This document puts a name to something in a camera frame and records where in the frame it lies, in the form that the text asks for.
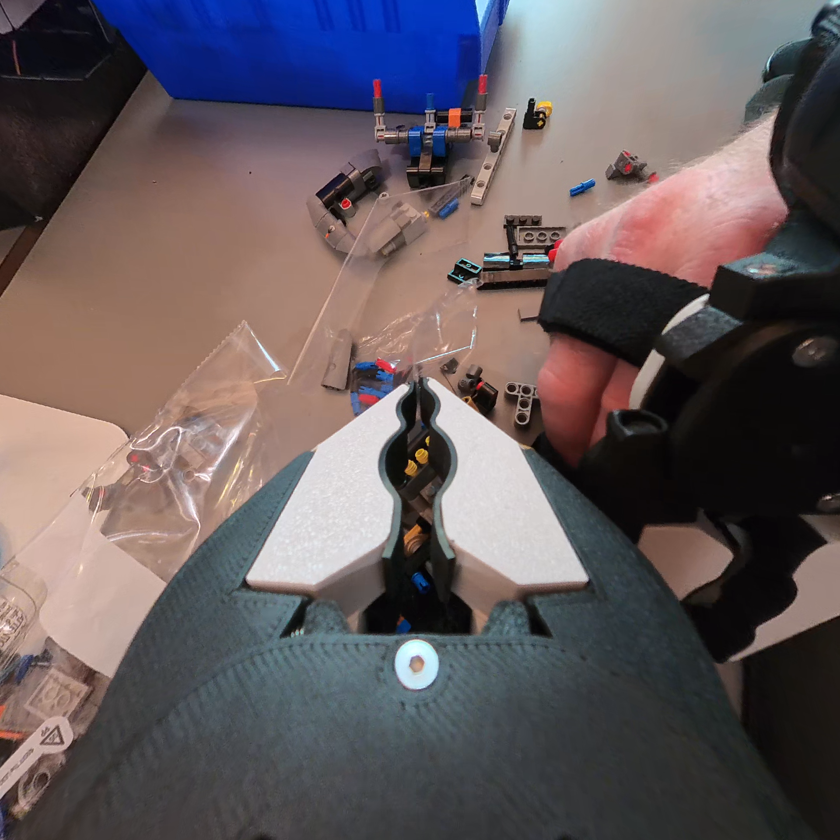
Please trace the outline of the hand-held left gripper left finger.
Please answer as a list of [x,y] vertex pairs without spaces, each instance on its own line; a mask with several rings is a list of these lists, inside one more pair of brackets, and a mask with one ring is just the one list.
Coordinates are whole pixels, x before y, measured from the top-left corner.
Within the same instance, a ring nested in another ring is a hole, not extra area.
[[252,589],[333,601],[348,618],[384,593],[401,519],[385,455],[416,410],[415,384],[399,385],[309,453],[245,576]]

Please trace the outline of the black lego chassis assembly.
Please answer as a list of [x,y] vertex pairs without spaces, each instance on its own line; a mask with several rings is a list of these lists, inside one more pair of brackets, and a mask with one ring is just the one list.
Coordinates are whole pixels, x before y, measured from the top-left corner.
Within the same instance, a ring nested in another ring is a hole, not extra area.
[[379,477],[393,503],[381,554],[385,608],[381,629],[405,618],[413,634],[457,635],[469,630],[468,607],[454,596],[456,551],[447,537],[443,495],[457,456],[438,426],[439,397],[427,380],[396,387],[397,431],[379,455]]

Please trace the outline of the black lego assembly shiny bar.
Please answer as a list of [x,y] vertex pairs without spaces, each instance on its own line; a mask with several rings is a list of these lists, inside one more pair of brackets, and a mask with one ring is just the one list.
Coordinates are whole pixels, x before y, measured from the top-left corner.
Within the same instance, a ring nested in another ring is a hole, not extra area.
[[507,249],[483,255],[478,288],[543,288],[553,273],[566,226],[545,225],[540,215],[520,214],[506,215],[503,226]]

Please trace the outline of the black red lego bush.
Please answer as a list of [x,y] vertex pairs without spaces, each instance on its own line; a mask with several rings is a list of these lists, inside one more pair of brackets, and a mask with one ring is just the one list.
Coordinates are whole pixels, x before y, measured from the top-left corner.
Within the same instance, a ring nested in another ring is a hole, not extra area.
[[462,401],[484,417],[488,417],[497,404],[498,389],[485,380],[480,366],[472,365],[468,368],[458,382],[458,390]]

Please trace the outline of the grey T-shaped lego beam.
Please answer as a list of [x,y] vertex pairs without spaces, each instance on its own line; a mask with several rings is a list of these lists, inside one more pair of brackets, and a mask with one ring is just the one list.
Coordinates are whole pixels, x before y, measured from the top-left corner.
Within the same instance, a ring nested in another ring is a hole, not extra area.
[[509,381],[505,385],[505,398],[513,404],[515,427],[527,428],[531,423],[532,409],[539,403],[537,387],[528,383]]

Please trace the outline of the crumpled bag of lego pins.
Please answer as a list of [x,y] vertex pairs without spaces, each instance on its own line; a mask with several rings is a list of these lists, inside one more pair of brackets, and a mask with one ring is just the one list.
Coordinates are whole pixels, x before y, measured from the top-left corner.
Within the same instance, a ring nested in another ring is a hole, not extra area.
[[477,304],[475,287],[465,284],[363,337],[350,365],[353,413],[360,415],[397,386],[422,377],[456,392],[457,375],[467,372],[476,344]]

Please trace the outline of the clear bag grey lego pieces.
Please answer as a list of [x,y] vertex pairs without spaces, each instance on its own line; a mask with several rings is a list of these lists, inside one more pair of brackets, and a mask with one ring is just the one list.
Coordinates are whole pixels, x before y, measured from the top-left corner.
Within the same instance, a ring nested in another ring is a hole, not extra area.
[[81,486],[94,529],[168,582],[285,462],[287,371],[241,322]]

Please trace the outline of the grey curved lego panel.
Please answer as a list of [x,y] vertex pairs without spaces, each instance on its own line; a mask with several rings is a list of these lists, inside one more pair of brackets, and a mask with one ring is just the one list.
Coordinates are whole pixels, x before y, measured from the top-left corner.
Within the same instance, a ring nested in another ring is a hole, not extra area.
[[332,342],[321,386],[336,392],[348,389],[354,357],[354,338],[348,329],[338,331]]

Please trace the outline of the grey red lego piece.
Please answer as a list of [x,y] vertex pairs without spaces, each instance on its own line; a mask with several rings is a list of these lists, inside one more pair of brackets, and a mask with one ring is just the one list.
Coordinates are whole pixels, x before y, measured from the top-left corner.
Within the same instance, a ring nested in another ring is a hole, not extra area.
[[622,183],[657,183],[659,178],[656,171],[649,171],[648,164],[637,155],[623,150],[616,160],[609,164],[605,171],[608,181]]

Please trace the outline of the curved grey black lego assembly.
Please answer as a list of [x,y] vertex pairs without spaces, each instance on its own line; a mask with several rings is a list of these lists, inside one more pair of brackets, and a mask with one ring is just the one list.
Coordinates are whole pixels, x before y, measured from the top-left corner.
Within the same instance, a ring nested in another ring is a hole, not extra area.
[[334,250],[348,255],[355,236],[347,226],[361,198],[376,194],[384,181],[384,167],[377,150],[353,157],[324,187],[311,194],[307,208],[312,225]]

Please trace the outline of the clear bag mixed lego pieces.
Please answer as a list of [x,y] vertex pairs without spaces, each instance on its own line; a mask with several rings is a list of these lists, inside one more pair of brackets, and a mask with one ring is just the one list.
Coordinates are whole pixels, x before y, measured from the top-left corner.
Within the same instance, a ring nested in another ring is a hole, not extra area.
[[2,838],[11,837],[64,766],[109,685],[42,627],[47,594],[47,584],[23,565],[2,568]]

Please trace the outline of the blue grey axle lego assembly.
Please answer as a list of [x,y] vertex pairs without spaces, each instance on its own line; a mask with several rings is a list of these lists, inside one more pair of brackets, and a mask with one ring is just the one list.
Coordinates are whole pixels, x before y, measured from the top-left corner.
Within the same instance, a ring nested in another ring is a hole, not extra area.
[[407,146],[409,163],[406,167],[406,179],[412,189],[445,184],[449,155],[454,146],[485,139],[487,84],[488,75],[480,75],[477,80],[475,105],[466,109],[436,108],[434,94],[429,92],[426,95],[423,123],[389,129],[385,124],[382,81],[373,79],[375,141]]

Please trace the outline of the person's right hand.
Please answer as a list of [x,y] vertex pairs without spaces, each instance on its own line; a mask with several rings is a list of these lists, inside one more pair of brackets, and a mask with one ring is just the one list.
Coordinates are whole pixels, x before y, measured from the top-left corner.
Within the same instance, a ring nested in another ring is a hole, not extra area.
[[[734,141],[575,229],[555,260],[612,259],[708,287],[719,265],[760,252],[788,214],[769,154],[776,110]],[[628,407],[637,368],[553,334],[538,376],[543,430],[575,467]]]

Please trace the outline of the white rounded board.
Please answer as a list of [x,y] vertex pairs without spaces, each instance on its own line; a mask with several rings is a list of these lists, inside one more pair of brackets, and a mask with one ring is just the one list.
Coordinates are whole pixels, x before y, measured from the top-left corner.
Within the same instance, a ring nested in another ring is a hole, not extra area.
[[128,441],[112,423],[1,395],[1,556],[10,560]]

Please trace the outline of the blue plastic bin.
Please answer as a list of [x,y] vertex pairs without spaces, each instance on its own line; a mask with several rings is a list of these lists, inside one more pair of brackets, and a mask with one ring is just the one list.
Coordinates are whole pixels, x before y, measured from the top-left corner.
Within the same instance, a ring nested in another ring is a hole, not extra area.
[[97,1],[173,98],[388,112],[465,106],[502,1]]

